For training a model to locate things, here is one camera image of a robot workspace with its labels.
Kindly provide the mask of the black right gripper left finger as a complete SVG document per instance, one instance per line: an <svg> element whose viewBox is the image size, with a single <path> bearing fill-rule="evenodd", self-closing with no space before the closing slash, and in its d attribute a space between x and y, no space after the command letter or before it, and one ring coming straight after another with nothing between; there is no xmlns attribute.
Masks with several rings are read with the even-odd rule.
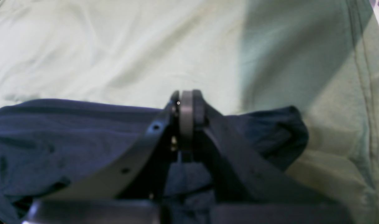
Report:
<svg viewBox="0 0 379 224"><path fill-rule="evenodd" d="M143 135L97 173L31 206L25 224L171 224L161 203L172 162L192 147L193 92L175 91Z"/></svg>

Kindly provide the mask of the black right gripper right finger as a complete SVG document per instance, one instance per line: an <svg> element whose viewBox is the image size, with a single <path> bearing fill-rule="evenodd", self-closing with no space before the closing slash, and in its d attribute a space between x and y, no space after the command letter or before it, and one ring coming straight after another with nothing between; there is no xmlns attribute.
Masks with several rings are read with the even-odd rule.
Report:
<svg viewBox="0 0 379 224"><path fill-rule="evenodd" d="M212 224L352 224L347 208L288 177L193 91L194 150L211 173Z"/></svg>

